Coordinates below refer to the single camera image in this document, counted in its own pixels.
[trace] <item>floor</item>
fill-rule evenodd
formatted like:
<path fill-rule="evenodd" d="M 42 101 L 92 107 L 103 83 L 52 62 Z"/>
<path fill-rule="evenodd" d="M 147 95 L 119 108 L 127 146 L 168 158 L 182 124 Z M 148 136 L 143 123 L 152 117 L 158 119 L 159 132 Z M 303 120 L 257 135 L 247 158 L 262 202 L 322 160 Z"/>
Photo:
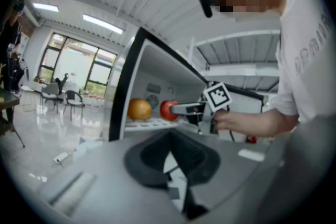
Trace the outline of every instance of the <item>floor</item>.
<path fill-rule="evenodd" d="M 101 137 L 102 108 L 77 108 L 70 121 L 70 107 L 58 105 L 58 114 L 52 101 L 44 103 L 44 115 L 39 106 L 39 94 L 30 92 L 21 96 L 15 107 L 14 126 L 25 148 L 15 133 L 8 131 L 0 136 L 0 153 L 5 167 L 15 180 L 36 191 L 62 170 L 54 158 L 61 153 L 69 156 L 62 161 L 67 167 L 76 158 L 106 142 Z"/>

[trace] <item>sticker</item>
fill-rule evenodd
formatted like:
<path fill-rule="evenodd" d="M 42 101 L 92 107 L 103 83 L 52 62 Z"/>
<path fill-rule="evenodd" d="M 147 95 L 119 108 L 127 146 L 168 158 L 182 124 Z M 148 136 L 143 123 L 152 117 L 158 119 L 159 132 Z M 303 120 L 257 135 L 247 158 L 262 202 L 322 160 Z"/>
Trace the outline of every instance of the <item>sticker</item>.
<path fill-rule="evenodd" d="M 263 162 L 264 159 L 265 159 L 264 153 L 256 152 L 256 151 L 250 151 L 250 150 L 247 150 L 245 148 L 243 148 L 242 150 L 240 150 L 238 152 L 238 155 L 240 157 L 251 159 L 252 161 L 256 161 L 256 162 Z"/>
<path fill-rule="evenodd" d="M 232 103 L 232 98 L 222 82 L 204 90 L 203 94 L 212 112 L 216 112 Z"/>

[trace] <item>another person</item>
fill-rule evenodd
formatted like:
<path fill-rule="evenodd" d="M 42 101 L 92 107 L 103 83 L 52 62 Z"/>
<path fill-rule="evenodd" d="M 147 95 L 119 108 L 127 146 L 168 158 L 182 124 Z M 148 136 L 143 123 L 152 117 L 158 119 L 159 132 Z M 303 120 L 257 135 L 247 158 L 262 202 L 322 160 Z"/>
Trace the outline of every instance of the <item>another person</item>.
<path fill-rule="evenodd" d="M 24 6 L 25 3 L 23 0 L 18 0 L 15 3 L 11 16 L 4 24 L 0 34 L 0 63 L 6 65 L 2 68 L 0 85 L 4 82 L 4 89 L 9 92 L 12 89 L 12 78 L 14 74 L 11 54 L 14 47 L 18 46 L 21 41 L 21 25 L 17 19 L 22 14 Z M 13 109 L 9 108 L 6 112 L 8 120 L 13 122 Z"/>
<path fill-rule="evenodd" d="M 323 1 L 206 1 L 227 14 L 273 10 L 280 15 L 281 22 L 280 43 L 276 52 L 280 81 L 272 109 L 260 114 L 220 110 L 215 115 L 216 128 L 250 136 L 272 137 L 291 131 L 298 124 L 299 117 L 301 122 L 314 118 L 317 110 L 302 82 L 302 75 L 335 30 Z"/>

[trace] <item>black table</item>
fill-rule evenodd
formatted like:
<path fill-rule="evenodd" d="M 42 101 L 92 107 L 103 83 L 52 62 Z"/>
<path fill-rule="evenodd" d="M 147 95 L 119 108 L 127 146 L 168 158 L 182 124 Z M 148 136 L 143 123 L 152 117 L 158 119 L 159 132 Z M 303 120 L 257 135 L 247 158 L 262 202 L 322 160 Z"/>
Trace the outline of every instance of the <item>black table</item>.
<path fill-rule="evenodd" d="M 25 147 L 25 144 L 23 143 L 21 137 L 19 136 L 19 134 L 17 133 L 15 127 L 13 126 L 13 123 L 5 120 L 2 117 L 2 111 L 4 109 L 8 109 L 8 108 L 13 108 L 14 106 L 20 104 L 20 98 L 10 94 L 8 91 L 0 88 L 0 98 L 3 98 L 4 101 L 0 102 L 0 135 L 4 135 L 8 130 L 13 129 L 14 132 L 16 133 L 17 137 L 19 137 L 22 146 Z"/>

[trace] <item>gray table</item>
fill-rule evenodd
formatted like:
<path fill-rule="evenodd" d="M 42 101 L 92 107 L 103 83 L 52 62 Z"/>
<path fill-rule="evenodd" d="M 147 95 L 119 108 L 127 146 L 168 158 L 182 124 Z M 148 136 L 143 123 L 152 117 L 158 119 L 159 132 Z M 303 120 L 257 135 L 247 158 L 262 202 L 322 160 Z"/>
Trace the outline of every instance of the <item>gray table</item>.
<path fill-rule="evenodd" d="M 238 152 L 242 148 L 258 152 L 268 149 L 264 145 L 183 133 L 220 155 L 220 166 L 213 178 L 206 184 L 191 188 L 197 202 L 210 210 L 230 197 L 260 164 L 238 156 Z M 39 196 L 51 205 L 60 197 L 68 196 L 56 207 L 78 223 L 185 223 L 187 219 L 176 209 L 166 191 L 140 185 L 124 166 L 127 150 L 152 135 L 139 135 L 102 145 L 49 180 L 39 190 Z M 78 177 L 86 178 L 83 180 L 86 187 L 78 186 L 77 190 L 70 191 Z M 69 203 L 72 204 L 70 210 L 66 208 Z"/>

